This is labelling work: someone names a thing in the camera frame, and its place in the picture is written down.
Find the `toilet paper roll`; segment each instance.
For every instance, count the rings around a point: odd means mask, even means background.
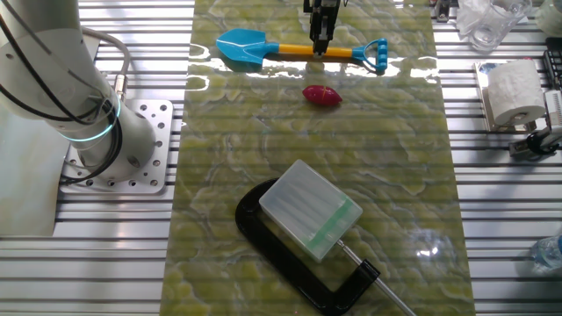
[[[495,123],[500,126],[526,124],[545,113],[534,61],[513,61],[490,71],[488,97]]]

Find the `blue shovel blade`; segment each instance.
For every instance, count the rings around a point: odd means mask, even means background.
[[[266,43],[265,32],[233,29],[217,39],[217,47],[233,61],[263,63],[263,57],[279,51],[278,43]]]

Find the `yellow shovel handle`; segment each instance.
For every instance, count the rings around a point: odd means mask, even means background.
[[[281,54],[301,54],[301,55],[313,55],[313,47],[306,45],[292,45],[292,44],[279,44],[279,53]],[[324,56],[328,57],[344,57],[351,58],[352,49],[351,48],[338,48],[338,47],[328,47],[328,50]]]

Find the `paper towel holder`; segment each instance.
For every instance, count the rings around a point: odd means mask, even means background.
[[[530,133],[537,129],[537,122],[530,121],[527,124],[519,126],[501,126],[495,123],[494,115],[492,113],[492,106],[490,105],[490,99],[488,98],[488,73],[490,70],[500,66],[501,64],[507,63],[503,62],[475,62],[474,68],[476,69],[476,79],[478,82],[478,91],[480,97],[482,98],[482,103],[484,104],[484,122],[488,132],[495,133]],[[527,113],[517,113],[514,115],[510,121],[515,119],[522,119]]]

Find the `toy shovel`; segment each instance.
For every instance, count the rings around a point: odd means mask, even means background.
[[[377,44],[377,63],[369,61],[365,52],[367,48]],[[256,64],[263,63],[266,54],[300,54],[313,55],[313,48],[306,45],[292,45],[265,42],[265,32],[233,29],[217,39],[217,47],[229,59],[233,61],[245,61]],[[353,58],[365,61],[377,71],[386,69],[388,44],[386,39],[377,39],[363,47],[337,48],[328,47],[324,54],[327,57]]]

